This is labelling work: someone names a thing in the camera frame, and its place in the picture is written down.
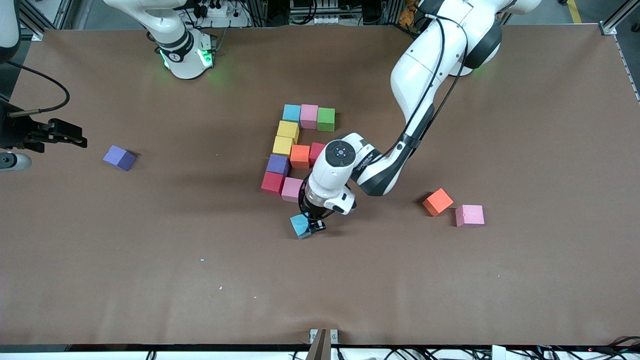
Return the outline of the pink foam cube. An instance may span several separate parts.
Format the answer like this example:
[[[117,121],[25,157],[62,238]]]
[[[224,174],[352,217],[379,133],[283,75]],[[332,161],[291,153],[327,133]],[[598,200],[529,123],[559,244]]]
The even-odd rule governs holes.
[[[463,204],[455,209],[455,226],[457,228],[478,228],[485,226],[482,205]]]
[[[303,182],[302,178],[286,177],[280,193],[281,198],[286,202],[298,203]]]
[[[302,129],[318,129],[319,107],[315,104],[302,104],[299,116],[299,123]]]

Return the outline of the white electronic device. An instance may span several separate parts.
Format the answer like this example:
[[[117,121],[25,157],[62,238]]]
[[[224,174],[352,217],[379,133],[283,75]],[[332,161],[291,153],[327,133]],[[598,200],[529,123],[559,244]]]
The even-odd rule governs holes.
[[[291,25],[338,25],[342,13],[340,0],[289,0]]]

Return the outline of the green foam cube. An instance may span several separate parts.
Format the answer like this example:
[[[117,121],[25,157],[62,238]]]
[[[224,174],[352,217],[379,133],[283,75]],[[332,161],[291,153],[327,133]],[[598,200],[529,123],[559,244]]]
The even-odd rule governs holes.
[[[336,130],[336,110],[334,108],[318,107],[318,132],[334,132]]]

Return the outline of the aluminium frame post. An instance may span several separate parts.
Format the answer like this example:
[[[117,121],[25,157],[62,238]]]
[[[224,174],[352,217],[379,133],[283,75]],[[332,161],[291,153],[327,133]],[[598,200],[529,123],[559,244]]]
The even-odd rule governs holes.
[[[268,5],[269,0],[246,0],[247,12],[251,19],[251,27],[269,27]]]
[[[377,25],[397,24],[405,7],[405,0],[381,0],[381,14]]]

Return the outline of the orange foam cube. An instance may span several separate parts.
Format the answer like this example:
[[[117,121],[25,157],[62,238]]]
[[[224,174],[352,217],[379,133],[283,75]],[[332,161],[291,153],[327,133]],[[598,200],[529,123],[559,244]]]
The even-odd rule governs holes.
[[[422,206],[432,217],[438,216],[453,204],[454,200],[442,187],[426,196],[425,200],[422,202]]]
[[[291,146],[289,162],[293,169],[307,170],[311,168],[310,162],[310,145],[293,145]]]

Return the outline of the purple foam cube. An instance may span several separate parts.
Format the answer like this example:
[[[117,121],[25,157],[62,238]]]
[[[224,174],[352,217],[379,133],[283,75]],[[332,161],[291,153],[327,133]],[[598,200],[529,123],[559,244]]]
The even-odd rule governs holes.
[[[102,160],[103,162],[106,162],[119,170],[128,172],[137,161],[137,156],[126,149],[120,148],[116,145],[112,145],[110,146],[109,150],[106,152]]]
[[[266,171],[268,173],[280,174],[288,177],[290,173],[290,160],[285,155],[272,153],[267,162]]]

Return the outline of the aluminium frame profile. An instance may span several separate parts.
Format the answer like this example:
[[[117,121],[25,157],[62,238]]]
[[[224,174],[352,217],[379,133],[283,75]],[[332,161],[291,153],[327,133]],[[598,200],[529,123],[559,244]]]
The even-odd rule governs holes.
[[[61,30],[74,0],[20,0],[19,18],[32,32],[32,41],[41,41],[46,30]]]
[[[624,35],[626,28],[623,25],[633,15],[635,20],[631,22],[631,27],[628,29],[634,34],[635,40],[629,43],[624,41],[629,37]],[[617,9],[608,18],[599,21],[598,25],[602,35],[614,37],[631,88],[640,103],[640,0],[622,0]]]

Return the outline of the yellow foam cube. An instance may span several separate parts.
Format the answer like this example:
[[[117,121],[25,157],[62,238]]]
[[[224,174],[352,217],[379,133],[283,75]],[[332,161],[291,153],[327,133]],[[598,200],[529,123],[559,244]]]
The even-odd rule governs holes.
[[[281,120],[278,123],[276,136],[292,139],[293,144],[297,144],[300,136],[300,127],[295,121]]]
[[[295,139],[286,136],[275,136],[272,146],[272,154],[289,158],[291,148],[295,145]]]

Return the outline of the white power strip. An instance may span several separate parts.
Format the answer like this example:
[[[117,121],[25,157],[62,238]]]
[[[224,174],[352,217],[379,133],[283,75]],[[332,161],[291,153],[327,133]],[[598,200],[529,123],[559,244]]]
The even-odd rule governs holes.
[[[222,19],[232,14],[235,7],[229,0],[189,0],[193,14],[197,19]]]

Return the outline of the grey metal bracket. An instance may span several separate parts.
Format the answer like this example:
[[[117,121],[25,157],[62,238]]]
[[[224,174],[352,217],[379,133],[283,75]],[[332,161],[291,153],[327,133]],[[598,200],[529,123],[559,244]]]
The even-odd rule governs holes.
[[[337,329],[311,329],[310,349],[305,360],[332,360],[332,346],[339,344]]]

